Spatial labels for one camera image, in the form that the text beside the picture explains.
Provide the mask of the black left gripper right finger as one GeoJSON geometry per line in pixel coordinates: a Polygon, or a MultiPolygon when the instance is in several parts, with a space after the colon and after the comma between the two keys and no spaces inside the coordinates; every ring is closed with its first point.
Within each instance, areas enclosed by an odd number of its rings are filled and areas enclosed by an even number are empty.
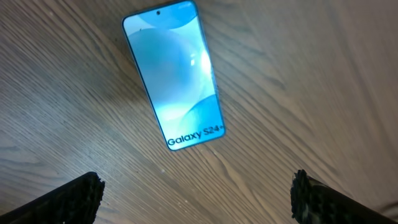
{"type": "Polygon", "coordinates": [[[396,223],[310,177],[303,169],[294,174],[290,201],[292,218],[299,224],[396,223]]]}

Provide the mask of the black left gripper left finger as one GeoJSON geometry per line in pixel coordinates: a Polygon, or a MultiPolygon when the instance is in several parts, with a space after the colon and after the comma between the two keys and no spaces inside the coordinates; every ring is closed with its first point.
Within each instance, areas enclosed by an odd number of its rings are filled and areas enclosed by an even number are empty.
{"type": "Polygon", "coordinates": [[[61,187],[1,215],[3,224],[93,224],[105,182],[87,172],[61,187]]]}

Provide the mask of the blue Samsung Galaxy smartphone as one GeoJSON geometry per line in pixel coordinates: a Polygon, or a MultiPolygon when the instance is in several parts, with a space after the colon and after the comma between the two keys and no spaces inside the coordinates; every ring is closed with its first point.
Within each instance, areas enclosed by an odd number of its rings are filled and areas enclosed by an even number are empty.
{"type": "Polygon", "coordinates": [[[213,67],[194,1],[175,1],[122,20],[137,71],[167,147],[224,136],[213,67]]]}

